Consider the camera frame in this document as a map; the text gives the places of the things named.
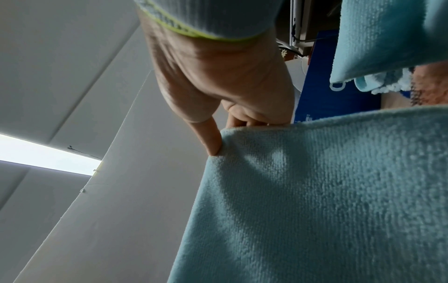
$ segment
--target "ceiling light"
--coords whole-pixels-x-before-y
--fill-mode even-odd
[[[0,160],[93,175],[100,160],[0,134]]]

